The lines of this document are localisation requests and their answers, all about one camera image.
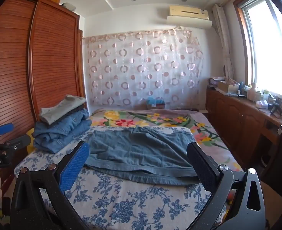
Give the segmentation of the colourful flower blanket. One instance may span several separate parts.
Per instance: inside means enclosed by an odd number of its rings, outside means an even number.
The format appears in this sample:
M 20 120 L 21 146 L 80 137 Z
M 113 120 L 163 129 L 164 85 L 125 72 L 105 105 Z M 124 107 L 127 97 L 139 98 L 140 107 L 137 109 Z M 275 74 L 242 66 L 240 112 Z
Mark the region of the colourful flower blanket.
M 241 166 L 232 156 L 221 137 L 204 114 L 188 110 L 104 110 L 90 116 L 93 126 L 106 127 L 184 127 L 189 130 L 202 150 L 218 164 L 225 164 L 233 171 Z

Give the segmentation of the folded grey-beige garment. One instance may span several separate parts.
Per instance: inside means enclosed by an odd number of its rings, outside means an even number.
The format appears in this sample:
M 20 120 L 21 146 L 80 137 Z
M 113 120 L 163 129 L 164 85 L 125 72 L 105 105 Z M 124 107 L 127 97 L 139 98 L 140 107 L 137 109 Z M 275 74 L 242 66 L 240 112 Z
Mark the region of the folded grey-beige garment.
M 65 98 L 54 107 L 41 108 L 39 118 L 41 121 L 51 125 L 63 118 L 69 112 L 81 107 L 86 102 L 86 98 L 67 94 Z

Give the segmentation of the cardboard box with blue cloth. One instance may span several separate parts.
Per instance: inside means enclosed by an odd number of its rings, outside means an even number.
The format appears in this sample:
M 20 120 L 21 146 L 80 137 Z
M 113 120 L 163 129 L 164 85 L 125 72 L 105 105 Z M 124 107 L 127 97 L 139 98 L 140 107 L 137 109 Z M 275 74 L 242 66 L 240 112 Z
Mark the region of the cardboard box with blue cloth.
M 148 97 L 146 106 L 148 110 L 164 109 L 165 101 L 164 99 L 154 99 L 153 97 Z

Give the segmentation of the tied beige window curtain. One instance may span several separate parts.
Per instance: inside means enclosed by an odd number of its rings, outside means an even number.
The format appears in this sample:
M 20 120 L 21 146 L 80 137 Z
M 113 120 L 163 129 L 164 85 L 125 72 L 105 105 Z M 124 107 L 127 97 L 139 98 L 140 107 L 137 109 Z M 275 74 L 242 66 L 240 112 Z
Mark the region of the tied beige window curtain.
M 227 78 L 233 79 L 234 68 L 231 62 L 231 41 L 226 15 L 223 8 L 218 6 L 217 4 L 213 6 L 212 12 L 215 18 L 218 35 L 220 37 L 222 45 L 225 76 Z

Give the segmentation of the blue floral white bedspread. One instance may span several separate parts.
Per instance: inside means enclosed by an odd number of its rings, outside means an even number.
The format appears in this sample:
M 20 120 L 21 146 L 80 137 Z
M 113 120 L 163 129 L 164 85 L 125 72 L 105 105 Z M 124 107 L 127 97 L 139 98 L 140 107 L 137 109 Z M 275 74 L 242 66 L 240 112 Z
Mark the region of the blue floral white bedspread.
M 211 192 L 200 183 L 136 183 L 83 167 L 65 196 L 90 229 L 186 229 Z

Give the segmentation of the sheer curtain with pink circles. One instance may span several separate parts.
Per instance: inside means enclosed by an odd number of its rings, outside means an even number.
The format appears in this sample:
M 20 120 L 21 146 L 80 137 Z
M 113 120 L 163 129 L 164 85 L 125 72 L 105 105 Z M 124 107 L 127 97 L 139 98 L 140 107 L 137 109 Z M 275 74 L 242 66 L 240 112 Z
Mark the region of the sheer curtain with pink circles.
M 203 52 L 191 30 L 86 37 L 84 80 L 90 106 L 141 108 L 148 97 L 168 108 L 198 108 Z

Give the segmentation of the window with wooden frame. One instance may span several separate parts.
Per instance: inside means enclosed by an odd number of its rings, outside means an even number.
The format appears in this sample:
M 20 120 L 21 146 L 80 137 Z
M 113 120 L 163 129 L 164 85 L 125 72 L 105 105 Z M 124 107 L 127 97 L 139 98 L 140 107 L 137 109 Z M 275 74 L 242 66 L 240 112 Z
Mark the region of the window with wooden frame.
M 244 35 L 248 82 L 282 98 L 282 14 L 272 0 L 235 0 Z

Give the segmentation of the teal blue shorts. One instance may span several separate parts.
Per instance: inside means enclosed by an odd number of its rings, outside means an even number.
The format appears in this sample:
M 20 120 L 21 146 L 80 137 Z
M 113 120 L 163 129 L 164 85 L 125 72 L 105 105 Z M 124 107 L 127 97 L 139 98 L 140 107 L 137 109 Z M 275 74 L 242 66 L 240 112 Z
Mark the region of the teal blue shorts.
M 200 182 L 187 157 L 195 138 L 182 127 L 94 130 L 88 167 L 132 182 L 185 186 Z

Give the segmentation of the long wooden sideboard cabinet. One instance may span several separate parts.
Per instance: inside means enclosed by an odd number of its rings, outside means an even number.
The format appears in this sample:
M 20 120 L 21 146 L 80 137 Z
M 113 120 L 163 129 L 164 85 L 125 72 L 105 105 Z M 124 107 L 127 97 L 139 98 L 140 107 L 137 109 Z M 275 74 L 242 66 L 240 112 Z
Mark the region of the long wooden sideboard cabinet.
M 209 122 L 241 168 L 253 167 L 261 180 L 278 190 L 282 184 L 282 121 L 242 98 L 207 88 Z

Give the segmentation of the cream wall air conditioner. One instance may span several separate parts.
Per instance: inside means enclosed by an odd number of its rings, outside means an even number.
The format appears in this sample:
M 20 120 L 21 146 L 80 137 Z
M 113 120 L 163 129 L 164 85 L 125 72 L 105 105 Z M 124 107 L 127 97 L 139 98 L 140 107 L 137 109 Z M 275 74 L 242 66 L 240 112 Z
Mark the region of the cream wall air conditioner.
M 189 28 L 209 29 L 212 27 L 208 11 L 195 7 L 170 5 L 166 21 L 170 25 Z

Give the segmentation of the open cardboard box on cabinet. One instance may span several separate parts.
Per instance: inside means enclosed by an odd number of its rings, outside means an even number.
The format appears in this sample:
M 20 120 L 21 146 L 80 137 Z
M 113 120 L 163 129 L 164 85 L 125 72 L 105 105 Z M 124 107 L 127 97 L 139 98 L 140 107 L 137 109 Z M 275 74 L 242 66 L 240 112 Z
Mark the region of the open cardboard box on cabinet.
M 236 94 L 239 89 L 238 84 L 227 84 L 225 81 L 219 81 L 217 84 L 217 88 L 225 93 Z

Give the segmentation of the brown louvred wooden wardrobe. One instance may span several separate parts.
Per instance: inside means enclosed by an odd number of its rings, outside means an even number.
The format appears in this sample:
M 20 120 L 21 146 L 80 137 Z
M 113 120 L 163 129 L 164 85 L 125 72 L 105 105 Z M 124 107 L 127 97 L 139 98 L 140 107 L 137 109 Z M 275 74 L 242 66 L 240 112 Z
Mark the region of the brown louvred wooden wardrobe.
M 80 17 L 60 0 L 5 0 L 0 5 L 0 125 L 34 127 L 41 108 L 84 96 Z

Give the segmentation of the folded blue denim jeans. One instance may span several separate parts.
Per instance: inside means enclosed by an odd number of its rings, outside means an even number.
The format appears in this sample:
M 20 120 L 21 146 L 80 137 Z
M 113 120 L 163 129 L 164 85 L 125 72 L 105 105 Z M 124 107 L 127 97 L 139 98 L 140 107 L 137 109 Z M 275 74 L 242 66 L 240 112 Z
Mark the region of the folded blue denim jeans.
M 57 153 L 90 129 L 92 121 L 87 109 L 76 111 L 52 125 L 37 122 L 32 136 L 34 147 L 50 153 Z

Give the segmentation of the white plastic bottle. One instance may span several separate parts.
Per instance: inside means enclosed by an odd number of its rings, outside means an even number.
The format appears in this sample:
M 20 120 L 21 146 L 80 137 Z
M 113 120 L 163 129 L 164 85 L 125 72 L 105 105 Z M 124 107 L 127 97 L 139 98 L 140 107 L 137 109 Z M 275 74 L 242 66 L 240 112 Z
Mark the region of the white plastic bottle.
M 255 102 L 257 97 L 256 83 L 252 82 L 251 87 L 248 90 L 248 100 Z

